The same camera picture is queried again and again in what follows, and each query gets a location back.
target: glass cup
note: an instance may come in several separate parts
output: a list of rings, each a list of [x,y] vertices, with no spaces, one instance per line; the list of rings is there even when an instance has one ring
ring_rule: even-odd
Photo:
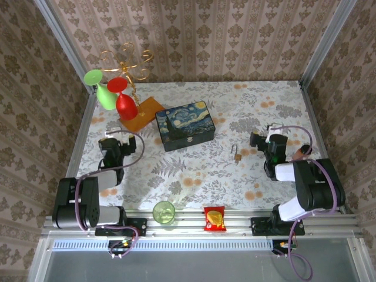
[[[175,218],[175,207],[168,201],[162,201],[153,208],[153,218],[162,225],[171,224]]]

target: starry night box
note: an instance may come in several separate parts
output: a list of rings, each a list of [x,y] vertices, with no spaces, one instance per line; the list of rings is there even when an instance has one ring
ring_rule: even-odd
[[[155,116],[166,152],[214,139],[216,127],[204,101],[161,110]]]

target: table surface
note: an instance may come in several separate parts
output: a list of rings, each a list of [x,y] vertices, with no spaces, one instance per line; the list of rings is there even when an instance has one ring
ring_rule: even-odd
[[[293,182],[274,182],[265,174],[262,152],[250,147],[250,133],[266,134],[272,123],[300,125],[313,136],[314,159],[320,158],[301,90],[296,81],[144,83],[137,85],[140,100],[153,96],[166,109],[203,100],[216,125],[211,142],[165,152],[154,120],[139,133],[145,140],[143,158],[125,170],[121,185],[100,193],[100,204],[126,209],[152,209],[162,200],[177,209],[226,206],[232,209],[271,209],[296,195]],[[78,176],[94,171],[102,158],[98,140],[105,131],[122,126],[116,110],[97,105],[86,138]],[[291,129],[287,158],[302,144],[305,132]],[[236,165],[231,146],[237,144],[241,161]],[[135,160],[141,151],[137,140]]]

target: patterned wallpaper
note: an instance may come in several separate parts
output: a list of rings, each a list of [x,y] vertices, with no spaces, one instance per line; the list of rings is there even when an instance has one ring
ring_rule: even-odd
[[[298,80],[339,0],[51,0],[87,70],[151,49],[149,82]]]
[[[0,1],[0,280],[25,281],[88,95],[32,1]]]
[[[358,0],[308,89],[376,266],[376,0]]]

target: red chip bag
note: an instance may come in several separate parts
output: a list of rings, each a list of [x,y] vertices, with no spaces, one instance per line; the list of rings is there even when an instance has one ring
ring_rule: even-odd
[[[204,231],[226,231],[224,226],[224,207],[205,207],[206,225]]]

